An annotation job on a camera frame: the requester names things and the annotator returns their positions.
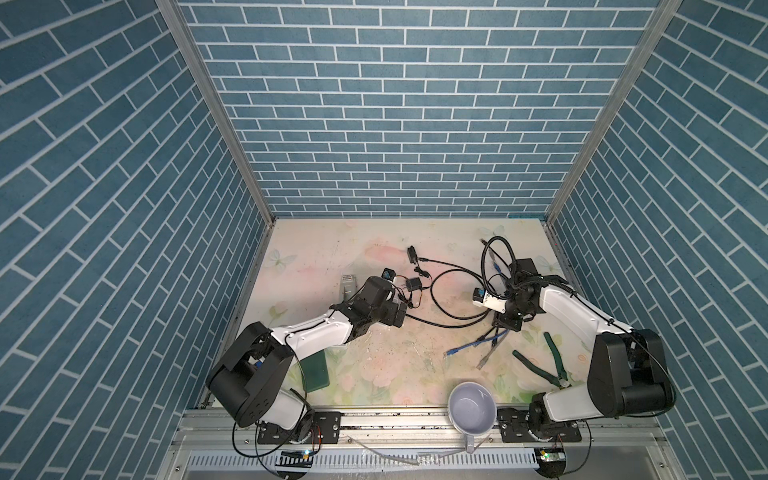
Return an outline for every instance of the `floral pattern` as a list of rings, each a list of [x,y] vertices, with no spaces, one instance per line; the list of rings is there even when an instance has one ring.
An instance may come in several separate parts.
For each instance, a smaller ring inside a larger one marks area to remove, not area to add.
[[[479,240],[493,235],[504,235],[515,255],[533,258],[541,273],[561,274],[537,220],[281,220],[240,329],[254,321],[274,327],[324,313],[339,301],[342,274],[354,274],[358,287],[385,267],[415,276],[406,255],[410,245],[420,256],[477,270],[482,252]],[[437,263],[421,267],[432,278],[451,268]],[[435,285],[434,294],[449,312],[468,316],[481,311],[472,305],[476,286],[471,276],[450,273]],[[460,323],[440,312],[428,290],[424,294],[420,307],[410,313],[437,323]],[[489,319],[450,330],[413,319],[406,319],[399,329],[375,324],[355,341],[326,349],[330,385],[310,393],[309,401],[324,406],[444,405],[454,386],[472,380],[488,388],[496,402],[527,403],[535,393],[555,387],[526,369],[512,351],[517,349],[534,364],[556,373],[544,332],[558,345],[571,383],[586,379],[591,346],[548,314],[525,323],[520,333],[509,333],[481,370],[476,367],[490,349],[487,343],[444,356],[446,350],[474,341],[488,328]],[[300,372],[294,366],[284,387],[300,388],[300,384]]]

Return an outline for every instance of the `pliers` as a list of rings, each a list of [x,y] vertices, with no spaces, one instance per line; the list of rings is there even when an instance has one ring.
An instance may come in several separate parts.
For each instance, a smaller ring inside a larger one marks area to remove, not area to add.
[[[536,375],[550,382],[552,385],[558,387],[559,389],[564,389],[570,386],[570,383],[568,382],[568,373],[565,371],[565,367],[563,367],[563,359],[560,357],[560,351],[554,344],[552,336],[549,334],[549,332],[544,332],[544,339],[547,340],[547,345],[549,345],[549,349],[552,352],[552,356],[554,357],[554,366],[558,369],[558,376],[554,376],[550,372],[540,369],[531,363],[531,360],[525,358],[525,356],[517,350],[512,352],[512,355],[514,355],[516,359],[520,360],[523,365],[525,365]]]

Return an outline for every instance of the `brick wallpaper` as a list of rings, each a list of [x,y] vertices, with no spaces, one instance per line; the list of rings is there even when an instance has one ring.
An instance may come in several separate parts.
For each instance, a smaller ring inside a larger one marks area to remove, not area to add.
[[[657,0],[183,0],[278,216],[543,217]]]
[[[145,478],[263,221],[153,0],[0,2],[0,478]]]
[[[766,478],[767,25],[685,0],[555,224],[589,297],[664,338],[688,478]]]

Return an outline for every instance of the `metal corner post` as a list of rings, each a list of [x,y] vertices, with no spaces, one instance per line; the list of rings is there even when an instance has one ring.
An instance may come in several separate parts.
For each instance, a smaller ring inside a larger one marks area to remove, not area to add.
[[[224,108],[221,98],[217,93],[214,81],[211,79],[208,69],[205,66],[200,50],[197,49],[197,44],[192,37],[192,31],[187,25],[187,21],[184,19],[184,13],[181,11],[177,0],[156,0],[157,7],[160,9],[160,13],[163,15],[163,20],[168,25],[168,30],[171,36],[176,41],[176,45],[184,57],[187,63],[187,67],[190,69],[192,78],[195,84],[200,89],[200,93],[203,95],[205,103],[208,105],[210,114],[213,116],[216,126],[219,128],[221,137],[224,139],[224,143],[227,144],[232,158],[237,165],[237,170],[243,175],[245,184],[248,186],[248,191],[253,197],[253,201],[261,212],[268,227],[271,227],[275,222],[275,216],[270,210],[269,204],[266,202],[266,198],[256,181],[256,176],[253,174],[253,168],[251,168],[246,156],[243,145],[240,143],[240,139],[237,138],[230,117],[227,114],[227,110]]]
[[[654,52],[656,45],[661,40],[661,35],[664,34],[682,1],[659,0],[658,6],[650,16],[648,25],[640,37],[640,41],[627,60],[624,71],[621,72],[621,76],[616,81],[616,85],[608,96],[605,106],[594,121],[592,130],[584,139],[584,144],[581,145],[581,150],[576,156],[573,165],[571,165],[571,169],[565,175],[560,190],[555,194],[552,203],[547,209],[547,224],[552,225],[563,210],[566,200],[571,195],[573,189],[576,188],[576,183],[578,183],[581,174],[587,169],[589,162],[592,160],[592,155],[598,149],[600,142],[603,141],[608,128],[613,123],[614,118],[616,118],[616,114],[619,112],[627,95],[629,95],[634,82],[640,77],[640,73],[643,71],[646,62],[648,62],[650,54]]]

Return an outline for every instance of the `black mounting plate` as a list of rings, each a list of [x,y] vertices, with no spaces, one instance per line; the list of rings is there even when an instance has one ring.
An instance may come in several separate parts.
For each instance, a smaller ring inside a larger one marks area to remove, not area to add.
[[[537,437],[531,433],[528,427],[528,412],[517,410],[511,407],[498,409],[496,411],[498,427],[502,433],[502,442],[520,443],[520,442],[551,442],[552,437],[560,435],[562,442],[580,442],[581,433],[577,426],[571,427],[570,423],[549,425],[542,432],[542,437]]]
[[[313,422],[320,427],[323,443],[339,443],[341,412],[315,412]],[[259,445],[279,445],[292,434],[290,430],[282,429],[273,423],[267,423],[262,425],[259,431]]]

